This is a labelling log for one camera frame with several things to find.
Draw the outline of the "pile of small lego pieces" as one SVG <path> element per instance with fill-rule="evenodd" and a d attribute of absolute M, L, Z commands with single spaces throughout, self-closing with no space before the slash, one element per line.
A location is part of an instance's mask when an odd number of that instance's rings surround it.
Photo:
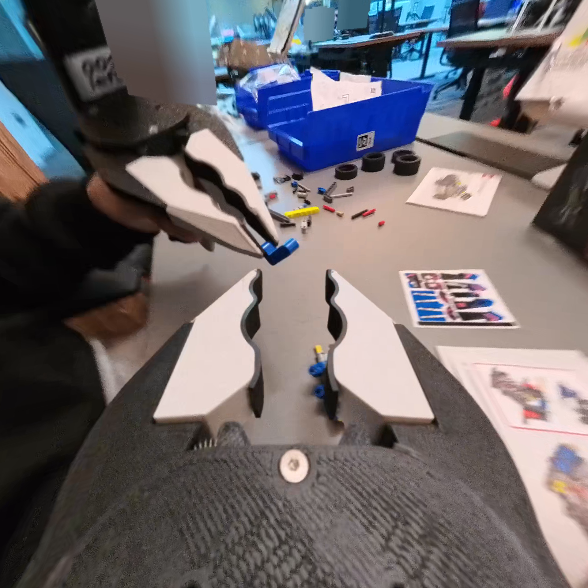
<path fill-rule="evenodd" d="M 279 229 L 298 227 L 302 232 L 306 232 L 319 214 L 346 221 L 376 217 L 379 214 L 376 202 L 365 200 L 354 187 L 345 189 L 341 194 L 335 193 L 335 184 L 332 185 L 330 192 L 322 188 L 312 191 L 288 175 L 277 176 L 272 187 L 264 187 L 259 173 L 253 172 L 252 177 L 268 209 L 270 220 Z M 297 219 L 288 219 L 283 214 L 289 210 L 310 206 L 319 207 L 320 212 Z"/>

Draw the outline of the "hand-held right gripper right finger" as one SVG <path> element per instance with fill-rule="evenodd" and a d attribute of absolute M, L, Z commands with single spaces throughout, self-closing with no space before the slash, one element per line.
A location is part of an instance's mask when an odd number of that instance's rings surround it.
<path fill-rule="evenodd" d="M 430 424 L 435 416 L 396 324 L 337 271 L 327 269 L 325 411 L 344 425 Z"/>

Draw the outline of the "clear plastic bag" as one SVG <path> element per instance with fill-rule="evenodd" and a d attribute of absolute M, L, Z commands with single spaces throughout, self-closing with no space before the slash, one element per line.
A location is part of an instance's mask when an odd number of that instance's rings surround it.
<path fill-rule="evenodd" d="M 283 85 L 300 80 L 300 73 L 290 62 L 279 62 L 271 65 L 252 68 L 239 81 L 239 86 L 249 92 L 266 85 Z"/>

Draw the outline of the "colourful sticker sheet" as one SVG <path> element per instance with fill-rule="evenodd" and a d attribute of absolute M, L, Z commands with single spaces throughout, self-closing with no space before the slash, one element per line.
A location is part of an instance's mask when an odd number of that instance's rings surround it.
<path fill-rule="evenodd" d="M 519 322 L 481 269 L 399 271 L 415 327 L 517 329 Z"/>

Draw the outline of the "person's left forearm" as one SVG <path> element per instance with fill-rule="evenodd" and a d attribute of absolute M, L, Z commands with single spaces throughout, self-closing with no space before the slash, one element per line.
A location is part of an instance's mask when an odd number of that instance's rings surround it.
<path fill-rule="evenodd" d="M 152 242 L 94 208 L 87 182 L 53 180 L 23 203 L 1 202 L 1 315 L 53 303 Z"/>

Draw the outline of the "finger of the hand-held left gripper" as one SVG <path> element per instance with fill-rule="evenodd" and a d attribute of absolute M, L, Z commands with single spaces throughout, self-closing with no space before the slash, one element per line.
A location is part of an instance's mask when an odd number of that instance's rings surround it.
<path fill-rule="evenodd" d="M 195 185 L 204 188 L 247 237 L 255 232 L 277 246 L 279 231 L 246 163 L 210 129 L 192 133 L 183 150 Z"/>
<path fill-rule="evenodd" d="M 244 221 L 231 216 L 206 192 L 183 178 L 185 166 L 168 156 L 142 156 L 126 171 L 165 206 L 178 226 L 193 230 L 202 242 L 215 242 L 237 253 L 262 258 L 260 245 L 245 229 Z"/>

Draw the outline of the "white printed parts sheet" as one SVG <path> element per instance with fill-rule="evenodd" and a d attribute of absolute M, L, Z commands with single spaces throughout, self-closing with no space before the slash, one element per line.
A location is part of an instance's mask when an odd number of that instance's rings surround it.
<path fill-rule="evenodd" d="M 407 204 L 485 217 L 503 178 L 494 172 L 465 172 L 433 167 L 407 200 Z"/>

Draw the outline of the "blue angled lego piece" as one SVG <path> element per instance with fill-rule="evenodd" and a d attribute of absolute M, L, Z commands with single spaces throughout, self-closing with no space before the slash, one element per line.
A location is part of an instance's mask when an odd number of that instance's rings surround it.
<path fill-rule="evenodd" d="M 263 257 L 266 259 L 269 265 L 275 266 L 285 259 L 289 258 L 299 248 L 299 243 L 296 239 L 290 238 L 283 244 L 275 246 L 271 242 L 267 241 L 261 244 L 261 250 Z"/>

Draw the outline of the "person's torso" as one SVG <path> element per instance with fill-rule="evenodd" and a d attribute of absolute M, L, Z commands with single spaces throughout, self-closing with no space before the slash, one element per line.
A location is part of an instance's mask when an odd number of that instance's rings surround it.
<path fill-rule="evenodd" d="M 1 587 L 18 582 L 70 466 L 117 391 L 105 346 L 63 322 L 1 322 Z"/>

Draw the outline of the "small blue plastic bin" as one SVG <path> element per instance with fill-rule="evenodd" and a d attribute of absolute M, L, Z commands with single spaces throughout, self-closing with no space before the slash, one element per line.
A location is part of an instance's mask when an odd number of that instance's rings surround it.
<path fill-rule="evenodd" d="M 304 118 L 312 109 L 310 70 L 300 73 L 300 80 L 283 85 L 266 85 L 249 92 L 236 88 L 236 107 L 246 123 L 262 130 Z"/>

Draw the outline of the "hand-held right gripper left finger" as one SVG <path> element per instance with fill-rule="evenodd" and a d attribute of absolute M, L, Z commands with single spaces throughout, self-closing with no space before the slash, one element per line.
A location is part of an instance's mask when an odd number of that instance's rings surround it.
<path fill-rule="evenodd" d="M 153 414 L 157 424 L 204 423 L 217 434 L 227 422 L 260 418 L 263 275 L 247 273 L 190 323 L 187 339 Z"/>

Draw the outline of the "black office chair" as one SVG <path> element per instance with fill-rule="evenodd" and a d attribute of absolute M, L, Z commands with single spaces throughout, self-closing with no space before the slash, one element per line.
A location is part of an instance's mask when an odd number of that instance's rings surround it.
<path fill-rule="evenodd" d="M 480 1 L 452 1 L 447 39 L 478 30 Z"/>

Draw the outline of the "person's left hand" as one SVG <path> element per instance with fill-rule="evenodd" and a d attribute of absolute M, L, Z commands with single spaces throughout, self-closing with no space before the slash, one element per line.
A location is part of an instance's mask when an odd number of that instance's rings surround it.
<path fill-rule="evenodd" d="M 93 174 L 88 180 L 86 193 L 94 208 L 128 229 L 150 235 L 164 232 L 169 239 L 184 244 L 200 242 L 195 232 L 174 224 L 165 210 L 120 194 L 98 174 Z"/>

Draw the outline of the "wooden cabinet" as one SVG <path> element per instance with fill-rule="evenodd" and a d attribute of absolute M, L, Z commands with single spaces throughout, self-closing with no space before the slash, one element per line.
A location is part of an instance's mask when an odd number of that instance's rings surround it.
<path fill-rule="evenodd" d="M 29 194 L 47 183 L 45 175 L 1 123 L 1 197 L 25 202 Z"/>

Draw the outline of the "blue lego car assembly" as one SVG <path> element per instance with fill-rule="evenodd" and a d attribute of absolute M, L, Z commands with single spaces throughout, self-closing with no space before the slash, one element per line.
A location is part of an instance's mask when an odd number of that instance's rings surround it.
<path fill-rule="evenodd" d="M 328 353 L 320 344 L 315 345 L 313 351 L 315 362 L 309 367 L 308 373 L 316 380 L 316 385 L 313 389 L 314 396 L 319 400 L 323 400 L 325 397 Z"/>

